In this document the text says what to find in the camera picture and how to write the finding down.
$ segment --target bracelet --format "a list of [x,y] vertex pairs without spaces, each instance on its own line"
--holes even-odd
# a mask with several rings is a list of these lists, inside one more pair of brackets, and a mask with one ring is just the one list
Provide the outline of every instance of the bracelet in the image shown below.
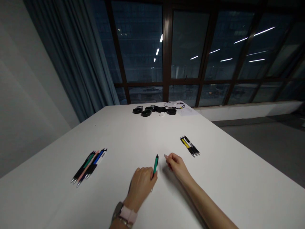
[[133,224],[129,224],[129,223],[127,222],[126,219],[123,219],[123,218],[121,218],[121,217],[118,217],[118,219],[119,219],[125,226],[127,226],[129,229],[132,228]]

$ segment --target hand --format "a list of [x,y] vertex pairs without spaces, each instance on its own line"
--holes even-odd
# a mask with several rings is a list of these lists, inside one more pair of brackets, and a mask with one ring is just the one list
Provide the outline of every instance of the hand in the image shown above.
[[164,154],[164,157],[166,159],[167,165],[170,168],[171,171],[173,171],[176,175],[176,177],[185,184],[187,181],[192,180],[192,176],[188,172],[183,159],[179,157],[178,155],[171,153],[170,155],[166,156]]
[[152,167],[137,168],[132,177],[130,190],[124,200],[124,205],[130,210],[138,212],[144,200],[154,187],[157,179],[158,171],[153,176]]

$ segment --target white table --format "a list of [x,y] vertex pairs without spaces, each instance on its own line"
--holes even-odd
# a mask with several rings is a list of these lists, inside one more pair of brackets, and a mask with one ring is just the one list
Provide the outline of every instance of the white table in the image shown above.
[[[135,169],[153,166],[156,154],[159,178],[134,228],[202,228],[166,167],[171,152],[239,228],[305,228],[305,190],[251,150],[201,115],[141,117],[135,107],[103,108],[0,179],[0,228],[108,228]],[[182,135],[201,156],[190,155]],[[102,163],[76,189],[72,177],[102,148]]]

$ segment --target pen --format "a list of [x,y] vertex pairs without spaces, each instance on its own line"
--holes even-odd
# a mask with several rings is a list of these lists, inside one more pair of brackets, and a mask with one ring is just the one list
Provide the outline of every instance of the pen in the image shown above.
[[156,173],[158,161],[159,161],[159,157],[158,157],[158,154],[157,154],[156,159],[155,159],[155,165],[154,165],[154,167],[153,167],[153,174],[152,174],[152,177],[153,177],[154,174]]
[[85,160],[85,162],[83,163],[83,165],[79,168],[79,170],[76,172],[76,174],[74,175],[73,179],[71,180],[71,183],[76,181],[78,176],[82,173],[83,171],[83,167],[85,166],[85,164],[87,163],[87,161],[89,160],[90,156],[93,155],[95,153],[95,151],[92,151],[89,156],[87,157],[87,159]]
[[103,158],[103,157],[105,156],[105,154],[106,154],[106,151],[107,151],[107,149],[106,149],[106,150],[103,150],[103,152],[101,152],[101,153],[98,155],[98,158],[94,161],[93,165],[91,165],[92,167],[91,167],[91,170],[90,170],[90,172],[89,172],[89,174],[88,174],[87,179],[91,176],[91,174],[94,172],[94,170],[96,169],[96,167],[98,166],[98,164],[101,162],[102,158]]
[[102,149],[102,150],[100,151],[100,153],[94,157],[92,164],[89,166],[89,168],[88,168],[87,171],[86,171],[85,179],[86,179],[86,178],[88,179],[89,174],[91,174],[91,171],[92,171],[92,168],[93,168],[94,164],[98,161],[98,159],[100,158],[100,156],[102,155],[102,153],[104,152],[104,150],[105,150],[105,148]]
[[92,155],[92,157],[91,157],[91,159],[90,160],[88,160],[88,162],[87,162],[87,164],[86,164],[86,168],[84,169],[84,171],[82,172],[82,174],[79,176],[79,178],[77,179],[77,181],[78,181],[78,184],[77,184],[77,188],[78,188],[78,186],[82,183],[82,181],[83,181],[83,179],[85,178],[84,177],[84,174],[85,174],[85,172],[87,171],[87,169],[89,168],[89,166],[91,165],[91,163],[93,162],[93,156],[95,157],[97,154],[99,153],[99,151],[97,151],[96,153],[95,153],[95,155]]
[[184,138],[185,138],[186,141],[194,148],[194,150],[195,150],[199,155],[201,155],[200,152],[198,151],[198,149],[190,142],[190,140],[189,140],[186,136],[184,136]]
[[187,147],[188,151],[190,151],[191,155],[193,157],[195,157],[194,153],[192,152],[192,150],[190,149],[190,147],[188,146],[188,144],[184,141],[183,138],[180,138],[180,140],[182,141],[182,143]]
[[197,151],[185,140],[184,137],[182,137],[182,139],[185,141],[185,143],[189,146],[189,148],[191,149],[191,151],[193,152],[193,154],[195,154],[196,156],[198,156]]

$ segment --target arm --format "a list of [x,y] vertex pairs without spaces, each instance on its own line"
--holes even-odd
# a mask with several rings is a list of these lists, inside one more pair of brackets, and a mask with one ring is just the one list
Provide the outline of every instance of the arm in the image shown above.
[[237,229],[237,226],[192,178],[182,158],[174,153],[171,153],[169,156],[164,156],[169,168],[181,181],[208,227],[210,229]]
[[[137,213],[158,179],[158,171],[153,175],[153,168],[137,168],[130,185],[129,193],[123,204]],[[128,229],[119,218],[113,220],[109,229]]]

